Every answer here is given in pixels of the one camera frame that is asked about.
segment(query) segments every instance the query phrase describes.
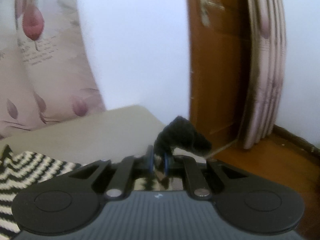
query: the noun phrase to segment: metal rivet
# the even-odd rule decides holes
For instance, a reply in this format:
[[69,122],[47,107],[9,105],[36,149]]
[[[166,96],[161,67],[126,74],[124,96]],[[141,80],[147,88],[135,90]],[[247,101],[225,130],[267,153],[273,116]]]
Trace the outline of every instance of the metal rivet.
[[117,189],[117,188],[112,188],[112,189],[109,189],[106,192],[106,194],[107,194],[108,197],[119,197],[119,196],[121,196],[122,191]]
[[198,188],[194,191],[194,194],[198,197],[207,197],[210,194],[210,191],[206,188]]

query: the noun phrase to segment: floral curtain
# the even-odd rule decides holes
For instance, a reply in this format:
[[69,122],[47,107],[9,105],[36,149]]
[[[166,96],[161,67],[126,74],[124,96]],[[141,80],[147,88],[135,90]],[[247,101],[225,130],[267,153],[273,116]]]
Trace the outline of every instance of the floral curtain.
[[252,58],[244,117],[239,133],[245,149],[271,134],[281,97],[286,55],[282,0],[248,0]]
[[76,0],[0,5],[0,138],[104,111]]

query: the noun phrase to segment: white symbol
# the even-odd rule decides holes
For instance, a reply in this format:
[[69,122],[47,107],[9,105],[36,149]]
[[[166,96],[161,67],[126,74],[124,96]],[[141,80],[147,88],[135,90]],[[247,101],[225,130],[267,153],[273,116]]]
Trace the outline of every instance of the white symbol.
[[159,199],[159,198],[163,197],[163,195],[159,193],[158,195],[155,195],[155,197],[156,197],[157,199]]

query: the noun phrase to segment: zigzag pattern fabric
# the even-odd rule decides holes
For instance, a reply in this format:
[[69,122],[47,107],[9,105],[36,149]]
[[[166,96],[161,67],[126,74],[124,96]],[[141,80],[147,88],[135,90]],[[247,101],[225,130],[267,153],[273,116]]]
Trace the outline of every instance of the zigzag pattern fabric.
[[22,189],[80,166],[79,163],[63,162],[28,151],[13,156],[10,147],[6,146],[0,157],[0,240],[10,239],[20,231],[11,205]]

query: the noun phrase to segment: wooden floor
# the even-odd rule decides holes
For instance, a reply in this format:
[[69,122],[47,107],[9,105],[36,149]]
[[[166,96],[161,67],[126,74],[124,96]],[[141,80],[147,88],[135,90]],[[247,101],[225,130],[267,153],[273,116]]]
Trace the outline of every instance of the wooden floor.
[[228,148],[216,159],[286,185],[301,194],[305,213],[297,232],[307,240],[320,239],[320,160],[274,134],[251,150]]

